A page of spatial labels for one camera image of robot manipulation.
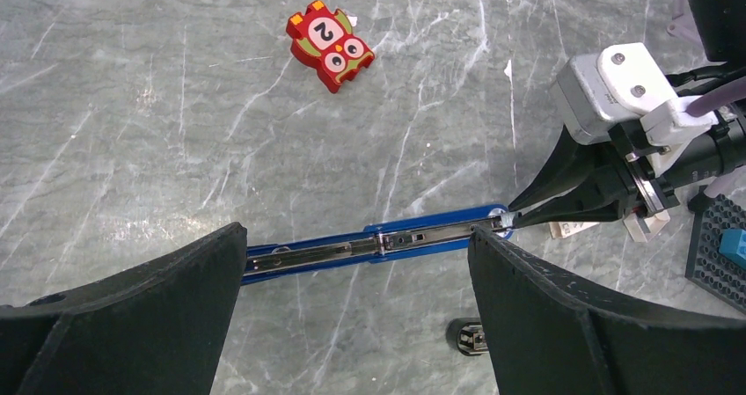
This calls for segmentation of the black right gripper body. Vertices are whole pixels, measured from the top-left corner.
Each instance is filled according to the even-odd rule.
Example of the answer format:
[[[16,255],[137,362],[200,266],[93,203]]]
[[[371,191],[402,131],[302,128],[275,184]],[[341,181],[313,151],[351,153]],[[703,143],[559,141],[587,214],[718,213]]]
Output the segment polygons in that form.
[[[628,195],[619,203],[622,218],[650,217],[679,204],[675,190],[724,177],[745,166],[745,105],[713,112],[715,124],[688,143],[653,146],[639,120],[611,128],[611,146],[621,157],[620,177]]]

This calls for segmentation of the red cartoon eraser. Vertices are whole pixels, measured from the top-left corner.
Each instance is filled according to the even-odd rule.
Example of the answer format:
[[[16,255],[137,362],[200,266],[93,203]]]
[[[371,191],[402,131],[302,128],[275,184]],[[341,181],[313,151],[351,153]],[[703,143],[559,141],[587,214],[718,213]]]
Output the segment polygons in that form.
[[[349,16],[341,9],[331,11],[322,0],[291,15],[286,33],[292,39],[291,54],[314,69],[331,93],[376,59],[369,45],[355,35]]]

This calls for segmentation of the staple box tray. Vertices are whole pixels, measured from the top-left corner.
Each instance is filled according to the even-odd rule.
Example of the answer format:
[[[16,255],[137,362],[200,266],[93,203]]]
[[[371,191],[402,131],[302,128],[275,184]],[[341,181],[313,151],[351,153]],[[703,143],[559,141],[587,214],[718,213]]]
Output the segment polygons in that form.
[[[623,224],[634,242],[647,243],[655,238],[669,221],[670,215],[664,210],[650,217],[632,213],[623,220]]]

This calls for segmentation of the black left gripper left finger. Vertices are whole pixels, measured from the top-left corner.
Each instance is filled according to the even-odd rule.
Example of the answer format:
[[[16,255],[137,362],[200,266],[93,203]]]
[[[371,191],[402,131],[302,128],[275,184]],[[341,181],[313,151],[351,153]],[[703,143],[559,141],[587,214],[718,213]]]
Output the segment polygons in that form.
[[[209,393],[246,243],[231,223],[105,279],[3,306],[2,393]]]

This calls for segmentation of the dark grey lego baseplate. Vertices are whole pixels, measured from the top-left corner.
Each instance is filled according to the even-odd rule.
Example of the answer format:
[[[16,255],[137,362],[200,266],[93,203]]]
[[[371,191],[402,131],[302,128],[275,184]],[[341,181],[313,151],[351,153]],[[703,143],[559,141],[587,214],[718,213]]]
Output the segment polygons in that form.
[[[724,254],[728,230],[745,230],[745,209],[724,195],[694,215],[684,276],[741,313],[745,312],[745,256]]]

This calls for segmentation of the black silver stapler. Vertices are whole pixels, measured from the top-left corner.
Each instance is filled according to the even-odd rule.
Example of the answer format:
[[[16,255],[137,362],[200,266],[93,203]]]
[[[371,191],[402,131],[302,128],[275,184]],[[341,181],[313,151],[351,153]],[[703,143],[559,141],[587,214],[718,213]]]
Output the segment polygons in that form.
[[[480,318],[454,318],[447,325],[445,339],[452,349],[465,356],[488,353]]]

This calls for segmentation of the blue lego brick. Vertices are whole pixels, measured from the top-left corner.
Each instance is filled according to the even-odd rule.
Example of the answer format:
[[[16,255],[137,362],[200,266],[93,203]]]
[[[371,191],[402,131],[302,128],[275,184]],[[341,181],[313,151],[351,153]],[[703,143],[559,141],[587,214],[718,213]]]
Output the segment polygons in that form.
[[[721,233],[719,253],[745,270],[745,245],[745,230],[726,229]]]

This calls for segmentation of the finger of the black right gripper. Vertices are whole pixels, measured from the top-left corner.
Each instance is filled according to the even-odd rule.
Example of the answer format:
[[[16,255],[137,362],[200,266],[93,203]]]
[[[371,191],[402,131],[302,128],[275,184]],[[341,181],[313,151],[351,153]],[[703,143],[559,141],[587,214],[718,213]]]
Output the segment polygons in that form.
[[[512,228],[549,222],[615,222],[632,204],[633,180],[628,173],[593,171],[569,193],[516,216]]]
[[[537,176],[512,201],[511,211],[548,201],[580,185],[603,160],[606,142],[584,145],[563,127],[552,153]]]

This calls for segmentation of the blue black stapler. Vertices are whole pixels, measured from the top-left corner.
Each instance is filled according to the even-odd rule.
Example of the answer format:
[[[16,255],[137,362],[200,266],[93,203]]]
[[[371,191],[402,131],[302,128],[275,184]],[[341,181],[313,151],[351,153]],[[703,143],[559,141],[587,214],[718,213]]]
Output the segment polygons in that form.
[[[497,231],[495,217],[502,212],[508,212],[508,208],[489,204],[375,223],[354,233],[249,246],[241,283],[247,285],[291,274],[464,249],[472,232],[479,226],[509,238],[512,231]]]

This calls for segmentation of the white perforated music stand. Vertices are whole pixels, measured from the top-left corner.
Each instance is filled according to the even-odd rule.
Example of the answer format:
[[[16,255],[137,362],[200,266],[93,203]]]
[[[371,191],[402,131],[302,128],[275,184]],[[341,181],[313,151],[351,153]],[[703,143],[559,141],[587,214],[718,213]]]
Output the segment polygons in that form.
[[[671,20],[667,26],[668,34],[685,40],[695,47],[704,48],[688,0],[672,0],[670,7]]]

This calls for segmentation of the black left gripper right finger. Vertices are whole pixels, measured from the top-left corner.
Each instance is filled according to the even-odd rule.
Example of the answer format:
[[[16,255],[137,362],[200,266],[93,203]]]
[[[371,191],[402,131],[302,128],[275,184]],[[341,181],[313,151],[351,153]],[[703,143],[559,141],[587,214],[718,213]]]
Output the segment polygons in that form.
[[[742,394],[745,323],[651,303],[476,228],[468,263],[502,394]]]

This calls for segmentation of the white staple box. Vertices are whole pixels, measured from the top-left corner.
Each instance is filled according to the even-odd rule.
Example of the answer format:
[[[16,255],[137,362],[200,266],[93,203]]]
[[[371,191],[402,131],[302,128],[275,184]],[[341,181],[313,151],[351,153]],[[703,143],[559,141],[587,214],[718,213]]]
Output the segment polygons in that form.
[[[549,230],[552,238],[564,239],[597,226],[599,222],[551,222]]]

